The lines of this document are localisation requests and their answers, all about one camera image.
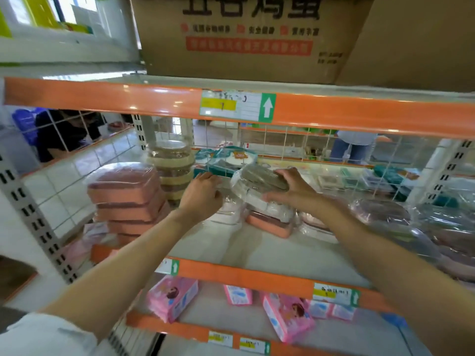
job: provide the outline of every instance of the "forearm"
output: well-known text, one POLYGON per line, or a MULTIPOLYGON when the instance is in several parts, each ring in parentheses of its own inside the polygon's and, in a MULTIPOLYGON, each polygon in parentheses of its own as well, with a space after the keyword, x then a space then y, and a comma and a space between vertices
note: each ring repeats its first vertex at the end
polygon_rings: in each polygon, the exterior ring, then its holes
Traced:
POLYGON ((319 200, 321 219, 367 277, 435 356, 475 347, 475 297, 411 252, 373 233, 333 200, 319 200))
POLYGON ((189 215, 173 211, 115 256, 87 272, 40 312, 62 317, 103 339, 194 223, 189 215))

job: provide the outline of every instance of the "person in blue jeans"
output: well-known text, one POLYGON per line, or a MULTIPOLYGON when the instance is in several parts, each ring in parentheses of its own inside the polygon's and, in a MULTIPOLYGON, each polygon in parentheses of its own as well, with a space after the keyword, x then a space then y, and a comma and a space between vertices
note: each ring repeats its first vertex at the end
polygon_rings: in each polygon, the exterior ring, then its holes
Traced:
POLYGON ((338 138, 330 153, 330 162, 343 162, 345 151, 351 146, 349 164, 359 165, 365 159, 369 146, 378 137, 371 132, 338 131, 338 138))

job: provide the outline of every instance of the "orange logo on package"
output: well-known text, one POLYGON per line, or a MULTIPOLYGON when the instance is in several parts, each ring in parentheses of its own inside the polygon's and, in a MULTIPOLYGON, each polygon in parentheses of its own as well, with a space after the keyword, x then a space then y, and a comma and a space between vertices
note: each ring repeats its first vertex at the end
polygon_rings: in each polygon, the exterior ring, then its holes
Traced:
POLYGON ((186 37, 188 51, 310 56, 312 47, 313 41, 303 40, 186 37))
POLYGON ((246 155, 244 151, 233 151, 234 158, 237 159, 243 159, 243 158, 248 158, 249 156, 246 155))

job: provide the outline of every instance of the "person's right arm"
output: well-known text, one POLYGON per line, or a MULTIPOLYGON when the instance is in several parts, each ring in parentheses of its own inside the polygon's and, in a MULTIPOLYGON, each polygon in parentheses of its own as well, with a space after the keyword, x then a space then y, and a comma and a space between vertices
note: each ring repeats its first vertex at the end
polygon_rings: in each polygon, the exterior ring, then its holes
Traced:
POLYGON ((296 169, 279 170, 290 191, 268 193, 320 219, 356 268, 406 318, 434 356, 473 355, 475 295, 411 252, 378 236, 337 201, 315 192, 296 169))

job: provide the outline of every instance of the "stack of round containers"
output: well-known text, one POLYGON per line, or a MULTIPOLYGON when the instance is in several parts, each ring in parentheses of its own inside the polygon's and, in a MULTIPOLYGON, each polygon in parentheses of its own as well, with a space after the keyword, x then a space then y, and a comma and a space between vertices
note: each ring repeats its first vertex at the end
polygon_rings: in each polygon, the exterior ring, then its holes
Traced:
POLYGON ((193 179, 195 156, 189 145, 177 140, 157 141, 147 146, 145 161, 155 166, 171 207, 178 207, 186 187, 193 179))
POLYGON ((97 206, 95 221, 127 243, 162 221, 170 206, 154 167, 121 162, 98 168, 86 178, 87 194, 97 206))

